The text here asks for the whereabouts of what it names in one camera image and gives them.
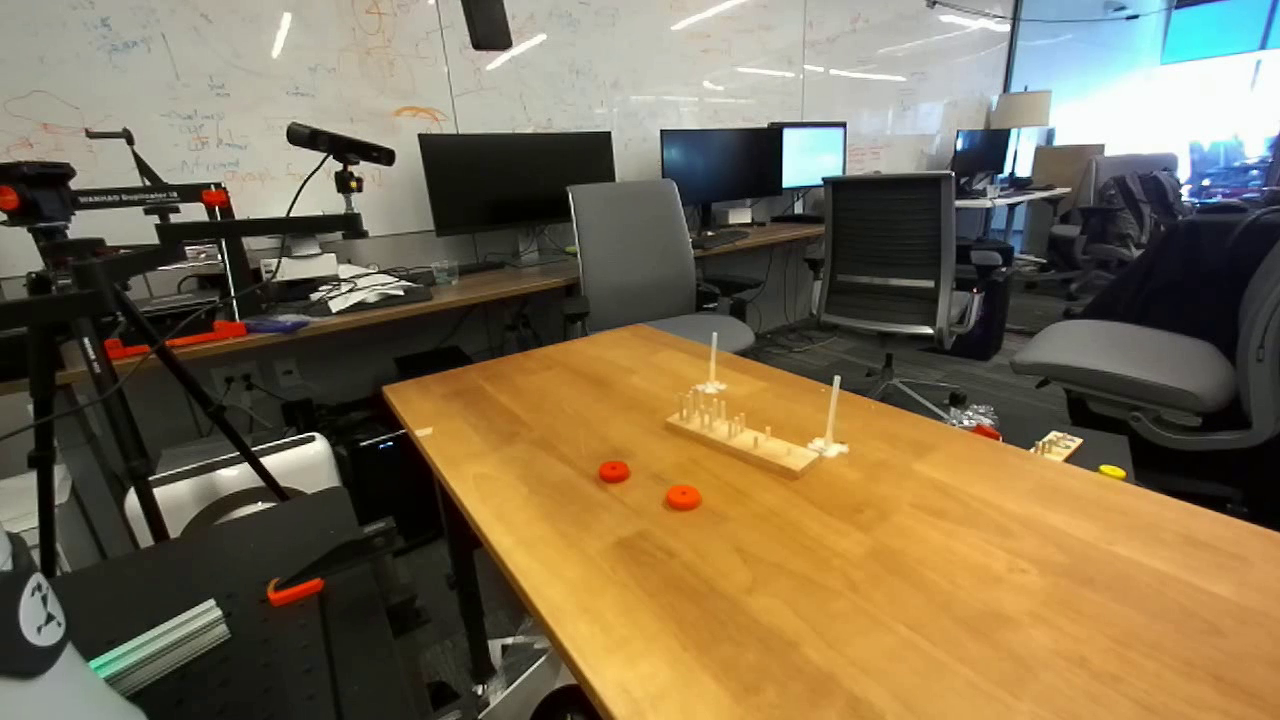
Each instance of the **computer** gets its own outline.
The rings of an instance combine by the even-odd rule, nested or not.
[[[768,179],[778,194],[775,223],[818,223],[823,179],[849,173],[843,121],[775,121],[768,123]]]
[[[437,235],[567,223],[567,186],[608,186],[610,131],[419,131]]]
[[[838,121],[782,121],[768,123],[775,194],[818,187],[849,173],[849,123]]]
[[[956,196],[989,196],[1009,167],[1009,129],[956,129]]]
[[[768,196],[765,129],[660,129],[660,173],[679,187],[693,233],[716,229],[716,203]]]

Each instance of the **red cap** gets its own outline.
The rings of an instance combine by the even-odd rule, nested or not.
[[[672,511],[693,511],[693,509],[698,509],[704,503],[704,493],[694,493],[693,485],[672,485],[669,488],[669,509]]]
[[[631,468],[625,461],[604,461],[600,464],[600,482],[604,485],[625,485],[631,477]]]
[[[23,207],[23,196],[12,186],[0,186],[0,213]]]
[[[230,194],[212,186],[201,194],[201,203],[203,207],[230,207]]]
[[[996,425],[971,425],[966,433],[971,433],[971,438],[985,438],[985,442],[1004,442],[1004,438],[996,433]]]

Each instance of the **window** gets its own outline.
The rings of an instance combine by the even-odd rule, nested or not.
[[[1262,49],[1270,4],[1274,0],[1175,0],[1163,27],[1163,63]]]

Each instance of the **lamp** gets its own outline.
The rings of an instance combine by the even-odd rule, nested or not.
[[[1020,155],[1028,155],[1023,129],[1047,129],[1047,114],[1052,114],[1052,91],[1004,91],[996,99],[990,129],[1009,129],[1009,138],[1011,138],[1009,178],[1031,178],[1031,167],[1020,173]]]

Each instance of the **white wall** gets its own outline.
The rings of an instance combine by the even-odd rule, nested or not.
[[[132,186],[121,144],[82,141],[132,129],[166,179],[223,179],[240,215],[274,215],[319,162],[283,144],[302,121],[401,154],[363,167],[356,207],[371,233],[412,233],[431,223],[415,131],[610,129],[621,178],[654,178],[669,123],[837,117],[850,121],[850,167],[925,167],[999,91],[1009,35],[925,4],[744,0],[672,31],[712,4],[507,0],[514,46],[548,39],[503,69],[468,49],[459,0],[17,4],[0,27],[0,162],[67,162],[79,187]],[[283,10],[291,35],[273,61]],[[335,207],[322,173],[298,213]],[[153,242],[140,213],[79,215],[75,233]]]

